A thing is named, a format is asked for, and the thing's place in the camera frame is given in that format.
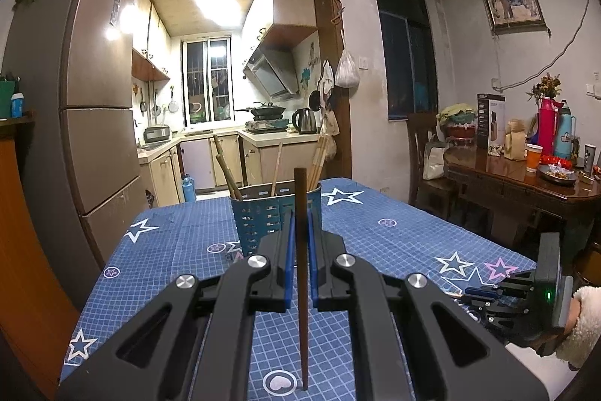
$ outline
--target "silver bolt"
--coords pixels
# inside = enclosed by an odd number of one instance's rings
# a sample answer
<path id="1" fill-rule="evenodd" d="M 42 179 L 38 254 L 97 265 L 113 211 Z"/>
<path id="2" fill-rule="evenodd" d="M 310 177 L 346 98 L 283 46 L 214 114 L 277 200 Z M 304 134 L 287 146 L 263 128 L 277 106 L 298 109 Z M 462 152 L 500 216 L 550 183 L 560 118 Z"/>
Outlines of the silver bolt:
<path id="1" fill-rule="evenodd" d="M 428 279 L 423 274 L 411 274 L 407 280 L 416 289 L 426 287 L 426 284 L 428 283 Z"/>
<path id="2" fill-rule="evenodd" d="M 180 289 L 190 289 L 194 285 L 194 276 L 182 274 L 175 280 L 175 285 Z"/>
<path id="3" fill-rule="evenodd" d="M 340 254 L 336 257 L 336 262 L 342 267 L 352 267 L 356 261 L 351 254 Z"/>
<path id="4" fill-rule="evenodd" d="M 247 262 L 253 269 L 260 269 L 267 265 L 267 259 L 264 256 L 250 256 Z"/>

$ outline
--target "ceiling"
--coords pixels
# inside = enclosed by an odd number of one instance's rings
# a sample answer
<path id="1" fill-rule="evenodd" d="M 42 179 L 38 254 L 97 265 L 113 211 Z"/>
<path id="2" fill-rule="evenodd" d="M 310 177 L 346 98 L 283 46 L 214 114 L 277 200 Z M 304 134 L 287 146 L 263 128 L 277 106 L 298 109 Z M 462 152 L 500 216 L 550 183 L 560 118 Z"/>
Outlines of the ceiling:
<path id="1" fill-rule="evenodd" d="M 223 28 L 205 18 L 194 0 L 151 0 L 170 36 L 213 33 Z M 242 22 L 252 0 L 236 0 L 242 12 Z"/>

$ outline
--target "orange wooden panel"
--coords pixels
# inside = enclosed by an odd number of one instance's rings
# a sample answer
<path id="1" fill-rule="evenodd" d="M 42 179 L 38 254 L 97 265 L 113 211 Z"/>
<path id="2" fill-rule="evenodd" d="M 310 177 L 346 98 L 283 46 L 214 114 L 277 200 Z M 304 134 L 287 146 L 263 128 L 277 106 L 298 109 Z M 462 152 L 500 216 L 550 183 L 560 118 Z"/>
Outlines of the orange wooden panel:
<path id="1" fill-rule="evenodd" d="M 35 235 L 12 139 L 0 139 L 0 298 L 2 332 L 23 369 L 53 399 L 79 315 Z"/>

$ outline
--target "brown paper bag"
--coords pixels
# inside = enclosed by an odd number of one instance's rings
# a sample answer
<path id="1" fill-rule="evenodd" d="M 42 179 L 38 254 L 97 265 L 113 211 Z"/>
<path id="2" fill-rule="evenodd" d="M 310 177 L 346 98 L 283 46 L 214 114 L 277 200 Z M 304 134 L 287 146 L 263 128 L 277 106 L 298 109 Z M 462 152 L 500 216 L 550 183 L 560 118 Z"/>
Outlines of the brown paper bag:
<path id="1" fill-rule="evenodd" d="M 524 120 L 510 120 L 505 132 L 503 155 L 510 160 L 526 160 L 526 128 Z"/>

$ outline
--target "blue water jug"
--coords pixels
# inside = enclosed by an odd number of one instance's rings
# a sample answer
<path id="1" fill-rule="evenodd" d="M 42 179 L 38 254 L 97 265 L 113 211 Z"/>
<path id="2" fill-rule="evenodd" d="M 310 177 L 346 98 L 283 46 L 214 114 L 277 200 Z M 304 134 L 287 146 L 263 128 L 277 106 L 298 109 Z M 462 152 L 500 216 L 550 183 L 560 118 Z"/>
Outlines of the blue water jug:
<path id="1" fill-rule="evenodd" d="M 188 174 L 185 174 L 181 180 L 181 187 L 184 190 L 184 199 L 187 203 L 194 203 L 196 201 L 196 193 L 194 192 L 194 179 Z"/>
<path id="2" fill-rule="evenodd" d="M 576 117 L 570 113 L 566 101 L 559 110 L 557 117 L 557 132 L 555 133 L 555 145 L 553 155 L 562 159 L 569 159 L 572 153 L 572 140 L 576 133 Z"/>

